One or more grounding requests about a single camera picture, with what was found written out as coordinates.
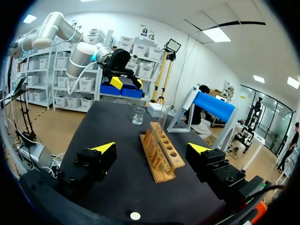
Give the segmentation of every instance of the blue foam roller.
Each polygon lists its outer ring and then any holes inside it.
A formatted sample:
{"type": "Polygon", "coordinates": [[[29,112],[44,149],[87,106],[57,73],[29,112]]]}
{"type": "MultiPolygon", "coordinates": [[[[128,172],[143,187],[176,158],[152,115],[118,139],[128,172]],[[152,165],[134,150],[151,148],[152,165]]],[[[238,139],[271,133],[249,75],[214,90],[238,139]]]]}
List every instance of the blue foam roller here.
{"type": "Polygon", "coordinates": [[[207,95],[202,92],[198,92],[193,102],[195,105],[208,111],[224,122],[227,122],[229,120],[234,110],[234,106],[232,104],[223,102],[211,95],[207,95]]]}

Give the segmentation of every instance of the white button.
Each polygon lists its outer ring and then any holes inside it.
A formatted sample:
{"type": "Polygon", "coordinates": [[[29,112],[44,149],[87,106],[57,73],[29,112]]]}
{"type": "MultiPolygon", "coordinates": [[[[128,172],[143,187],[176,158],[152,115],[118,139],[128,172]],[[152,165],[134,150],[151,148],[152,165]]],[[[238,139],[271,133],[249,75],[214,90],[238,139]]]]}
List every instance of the white button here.
{"type": "Polygon", "coordinates": [[[138,212],[132,212],[132,213],[130,214],[130,218],[131,218],[132,220],[139,220],[139,219],[141,218],[141,215],[140,215],[138,212]]]}

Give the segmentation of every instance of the water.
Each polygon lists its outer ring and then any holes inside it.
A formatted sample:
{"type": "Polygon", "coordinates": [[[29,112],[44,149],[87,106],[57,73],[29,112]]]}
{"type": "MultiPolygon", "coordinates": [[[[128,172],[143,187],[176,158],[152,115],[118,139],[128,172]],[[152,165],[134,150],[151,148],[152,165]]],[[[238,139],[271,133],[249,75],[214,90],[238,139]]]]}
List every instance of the water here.
{"type": "Polygon", "coordinates": [[[141,125],[143,123],[143,114],[135,113],[132,118],[132,123],[136,125],[141,125]]]}

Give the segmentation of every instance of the blue box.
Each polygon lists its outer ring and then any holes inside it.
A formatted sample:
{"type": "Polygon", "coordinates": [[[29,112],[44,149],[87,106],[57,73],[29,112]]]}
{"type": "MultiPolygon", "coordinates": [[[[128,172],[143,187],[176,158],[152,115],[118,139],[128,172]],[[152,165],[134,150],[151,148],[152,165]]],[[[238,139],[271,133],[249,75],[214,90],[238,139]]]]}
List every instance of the blue box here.
{"type": "Polygon", "coordinates": [[[120,95],[121,90],[113,87],[108,82],[103,82],[100,86],[100,93],[109,94],[109,95],[120,95]]]}
{"type": "Polygon", "coordinates": [[[142,98],[143,91],[138,90],[133,85],[124,84],[121,89],[121,95],[127,96],[127,97],[132,97],[132,98],[142,98]]]}

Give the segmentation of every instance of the ceiling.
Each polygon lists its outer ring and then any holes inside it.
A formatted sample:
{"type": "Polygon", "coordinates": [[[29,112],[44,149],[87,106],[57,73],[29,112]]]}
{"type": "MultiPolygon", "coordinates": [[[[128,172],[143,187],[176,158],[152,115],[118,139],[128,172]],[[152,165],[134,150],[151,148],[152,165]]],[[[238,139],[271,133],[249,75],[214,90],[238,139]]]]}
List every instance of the ceiling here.
{"type": "Polygon", "coordinates": [[[300,74],[293,47],[261,0],[37,0],[28,10],[37,20],[22,23],[17,35],[37,27],[53,11],[65,15],[122,12],[160,21],[198,38],[235,71],[243,84],[255,84],[295,104],[299,100],[300,89],[286,83],[288,76],[297,79],[300,74]],[[266,25],[222,26],[221,30],[231,39],[224,43],[214,43],[199,31],[232,21],[266,25]],[[254,81],[253,75],[264,77],[265,84],[254,81]]]}

